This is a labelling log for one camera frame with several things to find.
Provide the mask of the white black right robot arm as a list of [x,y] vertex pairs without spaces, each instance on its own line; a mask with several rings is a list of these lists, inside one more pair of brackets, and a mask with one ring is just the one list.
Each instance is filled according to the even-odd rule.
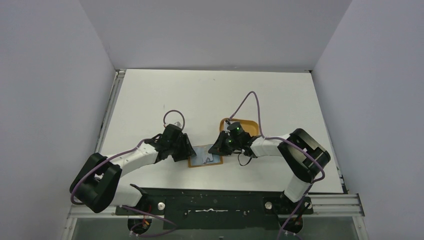
[[301,199],[317,181],[317,175],[321,175],[318,180],[325,177],[324,167],[331,160],[328,151],[302,128],[284,136],[253,136],[235,121],[219,133],[208,153],[229,156],[237,151],[252,159],[271,156],[286,161],[293,177],[283,191],[281,207],[289,214],[301,207]]

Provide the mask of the yellow leather card holder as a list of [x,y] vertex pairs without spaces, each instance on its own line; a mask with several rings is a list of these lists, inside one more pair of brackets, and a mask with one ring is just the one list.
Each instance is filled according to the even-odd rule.
[[214,165],[222,165],[223,158],[220,155],[209,153],[212,144],[194,146],[193,150],[196,156],[188,159],[189,168],[207,167]]

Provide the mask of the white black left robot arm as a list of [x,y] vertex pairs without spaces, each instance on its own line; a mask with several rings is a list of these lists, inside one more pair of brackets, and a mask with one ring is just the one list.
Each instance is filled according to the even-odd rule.
[[90,155],[70,185],[70,201],[85,205],[94,213],[109,206],[128,206],[136,215],[147,211],[146,192],[134,183],[120,184],[120,179],[147,165],[154,165],[172,157],[175,162],[188,160],[197,154],[183,130],[169,124],[163,133],[141,140],[134,148],[104,156]]

